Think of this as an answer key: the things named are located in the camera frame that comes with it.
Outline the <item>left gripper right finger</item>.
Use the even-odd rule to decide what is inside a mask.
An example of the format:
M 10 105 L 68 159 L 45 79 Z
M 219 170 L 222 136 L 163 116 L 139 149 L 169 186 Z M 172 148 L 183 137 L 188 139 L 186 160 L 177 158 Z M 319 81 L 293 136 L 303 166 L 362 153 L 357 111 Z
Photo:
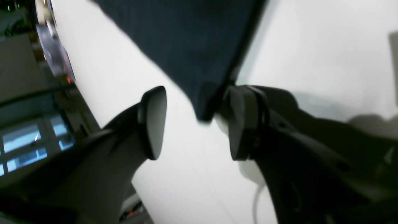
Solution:
M 317 119 L 283 89 L 228 87 L 235 161 L 256 163 L 279 224 L 396 224 L 397 140 Z

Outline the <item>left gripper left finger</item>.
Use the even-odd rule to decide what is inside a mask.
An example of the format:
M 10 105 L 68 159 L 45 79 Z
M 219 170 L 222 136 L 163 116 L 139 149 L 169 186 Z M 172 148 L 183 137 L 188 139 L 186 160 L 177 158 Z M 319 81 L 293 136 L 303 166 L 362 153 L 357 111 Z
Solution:
M 117 224 L 138 168 L 159 158 L 164 86 L 145 92 L 99 132 L 1 177 L 1 216 L 16 224 Z

